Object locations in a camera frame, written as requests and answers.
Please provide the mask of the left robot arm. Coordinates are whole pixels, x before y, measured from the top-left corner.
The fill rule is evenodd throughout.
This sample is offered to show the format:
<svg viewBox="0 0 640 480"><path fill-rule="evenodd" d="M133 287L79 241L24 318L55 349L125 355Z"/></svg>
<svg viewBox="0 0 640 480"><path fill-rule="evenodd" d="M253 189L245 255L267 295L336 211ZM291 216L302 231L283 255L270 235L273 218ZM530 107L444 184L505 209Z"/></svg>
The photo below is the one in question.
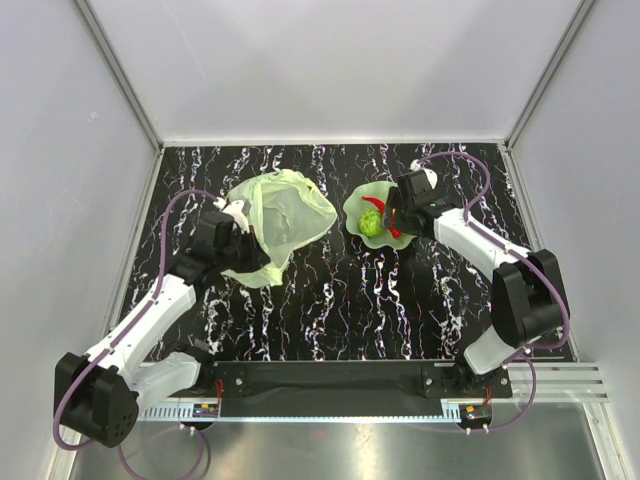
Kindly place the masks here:
<svg viewBox="0 0 640 480"><path fill-rule="evenodd" d="M248 202L226 203L206 213L187 247L161 262L154 287L113 331L84 354L66 353L54 375L56 443L68 427L108 448L131 432L138 415L171 394L196 396L215 386L206 354L183 348L151 367L143 364L165 332L194 307L226 271L252 273L268 261L248 220Z"/></svg>

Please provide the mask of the light green plastic bag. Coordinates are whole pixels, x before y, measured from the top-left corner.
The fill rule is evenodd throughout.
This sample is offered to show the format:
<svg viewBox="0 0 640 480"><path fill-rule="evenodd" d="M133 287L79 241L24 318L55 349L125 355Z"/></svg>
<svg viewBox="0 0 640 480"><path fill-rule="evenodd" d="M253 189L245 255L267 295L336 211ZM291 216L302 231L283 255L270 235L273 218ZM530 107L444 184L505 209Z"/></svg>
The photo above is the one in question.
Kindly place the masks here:
<svg viewBox="0 0 640 480"><path fill-rule="evenodd" d="M269 262L252 273L232 269L223 275L253 289L282 285L293 252L323 237L337 220L316 184L290 169L250 178L231 189L227 200L245 203L242 212Z"/></svg>

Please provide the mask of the red fruit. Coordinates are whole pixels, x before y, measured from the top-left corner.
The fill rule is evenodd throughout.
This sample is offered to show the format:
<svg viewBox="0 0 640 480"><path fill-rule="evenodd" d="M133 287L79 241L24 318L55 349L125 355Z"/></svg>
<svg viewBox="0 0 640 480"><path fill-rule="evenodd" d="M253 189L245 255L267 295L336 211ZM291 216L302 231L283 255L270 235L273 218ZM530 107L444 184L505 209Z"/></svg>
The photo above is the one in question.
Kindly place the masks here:
<svg viewBox="0 0 640 480"><path fill-rule="evenodd" d="M385 213L385 203L382 200L375 197L371 197L371 196L363 196L362 199L365 202L368 202L371 205L373 205L374 206L373 210L378 210L382 214L382 221L383 221L383 215ZM394 239L397 239L402 236L402 234L392 226L388 226L388 227L384 226L384 228L390 232L391 236Z"/></svg>

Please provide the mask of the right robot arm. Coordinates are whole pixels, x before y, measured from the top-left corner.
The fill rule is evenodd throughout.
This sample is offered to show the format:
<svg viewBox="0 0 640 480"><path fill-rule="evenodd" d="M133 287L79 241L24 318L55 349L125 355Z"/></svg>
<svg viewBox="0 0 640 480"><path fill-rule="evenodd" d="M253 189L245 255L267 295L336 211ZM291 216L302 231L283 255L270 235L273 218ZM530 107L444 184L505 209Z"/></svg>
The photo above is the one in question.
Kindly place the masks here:
<svg viewBox="0 0 640 480"><path fill-rule="evenodd" d="M507 242L440 195L428 171L398 178L389 190L383 222L454 250L491 281L491 326L466 347L447 376L463 395L480 394L524 348L558 329L568 332L569 307L557 257Z"/></svg>

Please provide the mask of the green fruit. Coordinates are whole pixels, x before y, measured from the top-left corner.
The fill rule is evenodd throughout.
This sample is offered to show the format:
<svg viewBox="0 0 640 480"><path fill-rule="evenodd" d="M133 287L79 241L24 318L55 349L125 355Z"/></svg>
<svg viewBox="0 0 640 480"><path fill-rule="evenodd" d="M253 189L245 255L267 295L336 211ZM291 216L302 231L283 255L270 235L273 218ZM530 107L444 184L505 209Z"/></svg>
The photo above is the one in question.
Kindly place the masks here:
<svg viewBox="0 0 640 480"><path fill-rule="evenodd" d="M367 238L378 237L385 231L382 214L378 210L367 210L358 219L359 233Z"/></svg>

